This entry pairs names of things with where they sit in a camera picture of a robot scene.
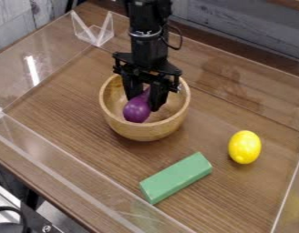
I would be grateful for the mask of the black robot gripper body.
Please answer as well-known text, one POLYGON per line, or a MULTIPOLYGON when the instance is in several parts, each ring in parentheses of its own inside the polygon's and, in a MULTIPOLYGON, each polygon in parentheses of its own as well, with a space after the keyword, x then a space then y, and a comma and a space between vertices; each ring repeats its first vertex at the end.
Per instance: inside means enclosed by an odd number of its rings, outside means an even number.
POLYGON ((170 44, 170 32, 160 28, 156 32, 129 30, 131 52, 113 52, 116 64, 113 71, 117 74, 135 76, 150 84, 162 82, 171 92, 178 91, 183 71, 168 61, 168 49, 179 50, 170 44))

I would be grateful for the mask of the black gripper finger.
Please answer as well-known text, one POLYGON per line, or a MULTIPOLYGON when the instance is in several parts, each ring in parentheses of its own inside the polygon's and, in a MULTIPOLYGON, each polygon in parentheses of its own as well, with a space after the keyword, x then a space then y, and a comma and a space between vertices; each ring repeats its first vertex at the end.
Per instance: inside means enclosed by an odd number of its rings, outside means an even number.
POLYGON ((166 104, 168 93, 170 93, 170 80, 168 79, 155 81, 151 84, 148 101, 150 101, 150 107, 151 107, 152 112, 156 112, 160 109, 160 107, 166 104))
POLYGON ((133 75, 123 74, 121 77, 127 99, 132 99, 143 92, 143 82, 133 75))

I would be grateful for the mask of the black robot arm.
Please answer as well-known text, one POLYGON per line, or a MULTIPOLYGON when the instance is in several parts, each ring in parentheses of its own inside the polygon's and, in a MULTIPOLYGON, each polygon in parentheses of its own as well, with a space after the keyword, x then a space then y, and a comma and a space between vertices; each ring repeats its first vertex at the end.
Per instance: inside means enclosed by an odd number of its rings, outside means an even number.
POLYGON ((150 85, 147 103, 156 112, 166 104, 168 93, 179 91, 183 71, 168 61, 171 0, 123 0, 129 17, 131 52, 113 52, 113 72, 121 75, 127 99, 143 92, 143 85, 150 85))

